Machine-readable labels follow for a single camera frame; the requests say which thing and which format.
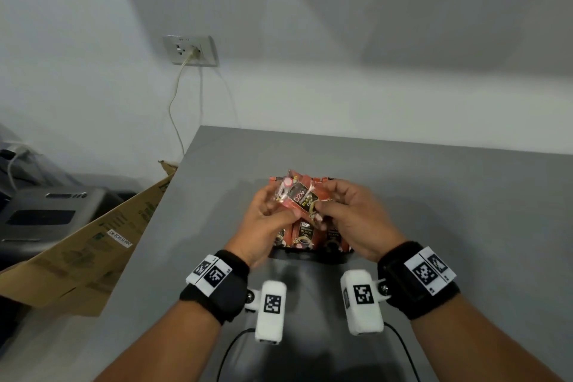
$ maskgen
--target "wall socket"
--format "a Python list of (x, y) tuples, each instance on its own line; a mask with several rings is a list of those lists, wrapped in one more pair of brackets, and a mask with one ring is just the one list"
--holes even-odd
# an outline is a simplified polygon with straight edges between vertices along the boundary
[(180, 35), (166, 35), (163, 37), (163, 45), (167, 51), (169, 60), (174, 64), (181, 65), (197, 47), (201, 52), (199, 60), (192, 59), (187, 62), (187, 65), (196, 67), (218, 67), (219, 60), (217, 59), (217, 52), (215, 50), (215, 41), (210, 36), (180, 36)]

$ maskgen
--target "gray table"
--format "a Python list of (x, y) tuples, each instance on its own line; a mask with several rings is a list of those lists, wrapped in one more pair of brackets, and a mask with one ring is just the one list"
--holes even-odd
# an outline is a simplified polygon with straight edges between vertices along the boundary
[[(571, 380), (573, 156), (304, 134), (201, 127), (161, 201), (79, 365), (101, 371), (176, 300), (184, 279), (231, 237), (254, 192), (289, 167), (369, 186), (411, 239), (429, 244), (458, 274), (464, 294), (491, 320)], [(413, 381), (390, 331), (349, 335), (340, 299), (343, 270), (375, 266), (270, 260), (249, 284), (288, 286), (283, 343), (243, 338), (222, 380)], [(423, 382), (435, 375), (409, 323), (382, 304), (403, 335)], [(213, 380), (233, 336), (254, 326), (227, 324), (203, 380)]]

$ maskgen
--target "gray printer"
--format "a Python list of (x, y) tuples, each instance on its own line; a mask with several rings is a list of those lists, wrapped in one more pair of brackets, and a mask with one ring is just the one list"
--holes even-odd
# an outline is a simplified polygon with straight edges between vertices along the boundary
[(0, 212), (0, 262), (15, 264), (51, 248), (123, 200), (101, 187), (29, 187)]

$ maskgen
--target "white wall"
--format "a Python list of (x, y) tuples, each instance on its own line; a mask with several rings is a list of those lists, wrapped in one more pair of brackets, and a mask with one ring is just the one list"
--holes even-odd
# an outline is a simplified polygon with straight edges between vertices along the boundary
[[(569, 0), (0, 0), (0, 138), (88, 183), (161, 178), (181, 33), (221, 60), (203, 124), (572, 154), (571, 20)], [(199, 83), (174, 103), (186, 145)]]

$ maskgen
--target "forearm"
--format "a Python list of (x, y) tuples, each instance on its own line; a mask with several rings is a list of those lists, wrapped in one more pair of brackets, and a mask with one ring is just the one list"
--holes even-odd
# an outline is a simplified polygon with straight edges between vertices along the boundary
[(179, 301), (94, 382), (194, 382), (220, 329), (202, 306)]
[(462, 295), (412, 321), (440, 382), (560, 382)]

